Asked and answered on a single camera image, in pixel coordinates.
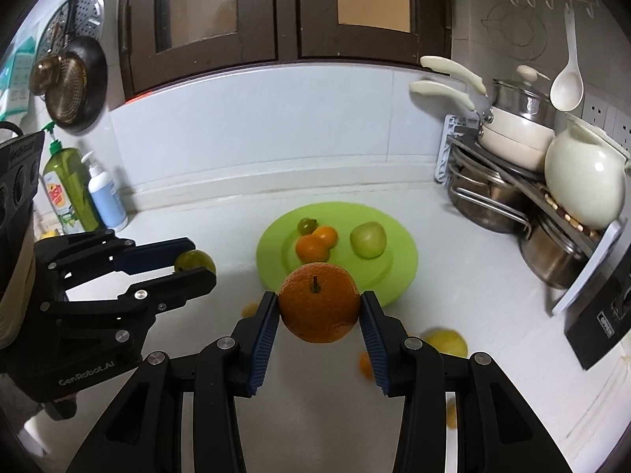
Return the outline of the green apple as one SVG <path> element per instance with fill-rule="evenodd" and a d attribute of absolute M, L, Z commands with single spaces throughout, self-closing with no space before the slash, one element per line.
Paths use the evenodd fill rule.
<path fill-rule="evenodd" d="M 380 223 L 371 221 L 352 229 L 350 244 L 355 254 L 362 259 L 376 259 L 387 246 L 387 235 Z"/>

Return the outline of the steel pot under rack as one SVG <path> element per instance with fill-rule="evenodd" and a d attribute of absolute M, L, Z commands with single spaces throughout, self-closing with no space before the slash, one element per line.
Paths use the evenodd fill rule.
<path fill-rule="evenodd" d="M 548 216 L 535 221 L 528 237 L 520 239 L 522 259 L 535 276 L 556 289 L 568 289 L 587 263 L 587 257 Z"/>

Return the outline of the brass strainer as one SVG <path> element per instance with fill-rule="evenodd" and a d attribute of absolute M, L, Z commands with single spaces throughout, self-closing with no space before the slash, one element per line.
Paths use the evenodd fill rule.
<path fill-rule="evenodd" d="M 76 54 L 52 54 L 36 62 L 29 87 L 42 96 L 49 115 L 60 126 L 78 119 L 87 97 L 87 72 Z"/>

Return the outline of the small orange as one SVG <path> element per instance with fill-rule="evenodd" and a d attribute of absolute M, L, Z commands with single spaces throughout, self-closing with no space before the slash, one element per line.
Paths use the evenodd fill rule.
<path fill-rule="evenodd" d="M 303 264 L 326 263 L 329 260 L 329 247 L 314 234 L 299 237 L 295 244 L 296 256 Z"/>
<path fill-rule="evenodd" d="M 313 232 L 315 238 L 322 241 L 322 244 L 325 245 L 326 248 L 332 249 L 336 247 L 339 240 L 339 235 L 336 229 L 332 226 L 321 225 L 318 226 Z"/>
<path fill-rule="evenodd" d="M 367 351 L 364 351 L 360 354 L 358 360 L 358 369 L 359 372 L 364 376 L 367 380 L 374 380 L 374 372 L 372 368 L 372 364 L 370 361 L 370 357 Z"/>

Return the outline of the small yellow-brown fruit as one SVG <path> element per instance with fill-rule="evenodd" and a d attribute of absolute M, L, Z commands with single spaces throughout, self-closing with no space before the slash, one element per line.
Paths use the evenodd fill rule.
<path fill-rule="evenodd" d="M 243 318 L 248 318 L 248 317 L 252 317 L 252 316 L 256 315 L 256 313 L 258 311 L 258 307 L 259 307 L 259 303 L 258 302 L 248 303 L 246 306 L 243 307 L 243 310 L 241 312 L 241 316 Z"/>

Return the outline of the white wall socket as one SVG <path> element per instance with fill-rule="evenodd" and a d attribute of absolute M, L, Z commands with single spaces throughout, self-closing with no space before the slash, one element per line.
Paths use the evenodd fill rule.
<path fill-rule="evenodd" d="M 630 150 L 631 119 L 622 110 L 618 110 L 596 95 L 586 92 L 582 119 L 589 124 L 600 127 L 624 149 Z"/>

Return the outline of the perforated steel steamer plate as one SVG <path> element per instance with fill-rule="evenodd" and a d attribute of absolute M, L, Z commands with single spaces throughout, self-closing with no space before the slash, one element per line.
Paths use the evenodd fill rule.
<path fill-rule="evenodd" d="M 67 28 L 73 37 L 102 38 L 105 18 L 104 0 L 75 0 L 74 10 L 69 10 L 69 0 L 54 11 L 39 37 L 35 59 L 59 52 L 65 45 Z"/>

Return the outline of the white ceramic jug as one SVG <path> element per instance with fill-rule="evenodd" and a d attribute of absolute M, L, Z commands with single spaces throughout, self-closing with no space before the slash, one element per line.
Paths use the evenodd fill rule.
<path fill-rule="evenodd" d="M 599 231 L 622 213 L 630 153 L 601 128 L 569 114 L 547 149 L 544 177 L 555 202 Z"/>

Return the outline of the small green-yellow fruit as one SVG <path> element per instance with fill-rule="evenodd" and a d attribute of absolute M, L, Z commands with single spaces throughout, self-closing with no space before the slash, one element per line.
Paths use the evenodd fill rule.
<path fill-rule="evenodd" d="M 176 272 L 205 268 L 216 274 L 217 268 L 213 259 L 201 250 L 190 250 L 180 254 L 174 263 Z"/>

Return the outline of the black box appliance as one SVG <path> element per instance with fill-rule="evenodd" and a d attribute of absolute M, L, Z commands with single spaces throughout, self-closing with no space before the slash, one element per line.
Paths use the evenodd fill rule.
<path fill-rule="evenodd" d="M 630 249 L 565 330 L 577 361 L 588 371 L 630 331 Z"/>

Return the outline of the white blue pump bottle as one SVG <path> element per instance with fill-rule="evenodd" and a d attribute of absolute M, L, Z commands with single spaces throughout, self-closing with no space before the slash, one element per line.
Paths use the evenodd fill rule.
<path fill-rule="evenodd" d="M 93 151 L 87 152 L 81 162 L 88 168 L 88 190 L 104 226 L 116 232 L 122 231 L 127 226 L 128 216 L 112 176 L 102 167 Z"/>

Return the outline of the black hanging frying pan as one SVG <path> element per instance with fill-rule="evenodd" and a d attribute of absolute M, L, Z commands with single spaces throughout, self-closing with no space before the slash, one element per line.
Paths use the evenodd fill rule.
<path fill-rule="evenodd" d="M 60 74 L 45 91 L 45 105 L 59 127 L 69 134 L 83 134 L 105 106 L 108 66 L 101 44 L 93 37 L 77 34 L 78 0 L 67 3 L 64 46 L 58 54 Z"/>

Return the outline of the large orange with stem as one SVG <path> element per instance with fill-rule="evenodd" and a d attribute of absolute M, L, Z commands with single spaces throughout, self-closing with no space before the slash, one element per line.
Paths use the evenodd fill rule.
<path fill-rule="evenodd" d="M 279 310 L 288 330 L 307 343 L 342 339 L 358 321 L 360 295 L 351 274 L 328 263 L 302 265 L 278 292 Z"/>

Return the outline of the steel bowl under rack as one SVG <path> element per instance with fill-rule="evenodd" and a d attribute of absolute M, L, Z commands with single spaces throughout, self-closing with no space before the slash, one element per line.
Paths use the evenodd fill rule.
<path fill-rule="evenodd" d="M 528 200 L 518 188 L 470 160 L 452 160 L 448 170 L 448 197 L 465 218 L 494 233 L 532 233 Z"/>

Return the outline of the yellow lemon on counter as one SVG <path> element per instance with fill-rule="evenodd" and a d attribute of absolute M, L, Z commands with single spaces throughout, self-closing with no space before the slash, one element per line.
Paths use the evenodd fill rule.
<path fill-rule="evenodd" d="M 424 335 L 424 340 L 441 354 L 449 354 L 458 358 L 469 356 L 469 347 L 464 337 L 451 329 L 437 329 Z"/>

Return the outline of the dark brown window frame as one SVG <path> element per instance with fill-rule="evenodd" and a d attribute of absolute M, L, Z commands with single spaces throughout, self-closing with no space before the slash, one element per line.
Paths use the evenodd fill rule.
<path fill-rule="evenodd" d="M 450 55 L 451 28 L 451 0 L 119 0 L 124 93 L 264 64 L 415 69 Z"/>

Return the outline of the green plastic plate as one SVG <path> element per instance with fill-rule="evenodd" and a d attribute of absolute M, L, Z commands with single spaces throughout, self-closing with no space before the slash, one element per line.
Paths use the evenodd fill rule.
<path fill-rule="evenodd" d="M 295 253 L 299 240 L 297 225 L 302 218 L 332 226 L 339 240 L 329 262 L 347 270 L 357 287 L 373 291 L 382 306 L 399 299 L 414 281 L 418 268 L 418 252 L 414 239 L 396 219 L 367 205 L 349 202 L 321 202 L 302 206 L 277 218 L 261 235 L 256 259 L 263 285 L 278 291 L 286 277 L 302 266 Z M 374 221 L 384 227 L 385 251 L 376 259 L 362 259 L 352 250 L 352 229 Z"/>

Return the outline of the white ladle spoon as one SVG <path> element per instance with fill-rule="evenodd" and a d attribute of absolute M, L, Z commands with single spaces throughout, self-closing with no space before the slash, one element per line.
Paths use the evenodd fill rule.
<path fill-rule="evenodd" d="M 579 52 L 577 51 L 577 27 L 574 9 L 566 6 L 564 10 L 568 61 L 552 83 L 550 99 L 556 110 L 571 112 L 581 104 L 584 97 L 584 81 L 580 71 Z"/>

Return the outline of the grey dish rack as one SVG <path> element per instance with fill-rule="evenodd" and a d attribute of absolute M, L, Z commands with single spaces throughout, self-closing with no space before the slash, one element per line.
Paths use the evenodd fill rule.
<path fill-rule="evenodd" d="M 456 115 L 448 114 L 445 117 L 434 178 L 436 182 L 445 185 L 448 191 L 448 166 L 452 160 L 470 160 L 478 164 L 479 169 L 494 171 L 527 197 L 527 215 L 532 230 L 537 218 L 546 215 L 580 248 L 587 257 L 587 263 L 568 289 L 559 289 L 564 294 L 549 310 L 553 314 L 560 314 L 577 302 L 588 281 L 610 256 L 625 229 L 625 220 L 614 221 L 602 234 L 576 223 L 552 200 L 547 187 L 541 184 L 540 175 L 512 167 L 508 162 L 483 149 L 477 142 L 477 131 L 473 128 L 473 123 L 470 119 Z"/>

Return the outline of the steel pot with lid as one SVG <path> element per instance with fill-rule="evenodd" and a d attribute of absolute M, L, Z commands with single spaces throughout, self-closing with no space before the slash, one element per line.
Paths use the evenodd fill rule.
<path fill-rule="evenodd" d="M 533 123 L 552 128 L 556 109 L 550 98 L 534 87 L 539 78 L 544 80 L 550 80 L 550 78 L 525 64 L 520 64 L 515 72 L 519 80 L 493 80 L 493 106 Z"/>

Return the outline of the small dark green fruit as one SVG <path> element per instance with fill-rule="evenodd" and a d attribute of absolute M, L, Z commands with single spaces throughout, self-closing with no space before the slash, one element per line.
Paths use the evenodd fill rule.
<path fill-rule="evenodd" d="M 317 229 L 317 220 L 311 218 L 302 218 L 297 225 L 297 231 L 301 236 L 307 236 Z"/>

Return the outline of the green dish soap bottle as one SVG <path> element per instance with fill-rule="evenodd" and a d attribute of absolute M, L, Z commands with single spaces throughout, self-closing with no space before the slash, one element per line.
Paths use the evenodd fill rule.
<path fill-rule="evenodd" d="M 76 147 L 64 147 L 54 136 L 54 125 L 43 128 L 51 139 L 42 175 L 48 200 L 65 234 L 98 231 L 103 225 L 88 190 L 88 169 Z"/>

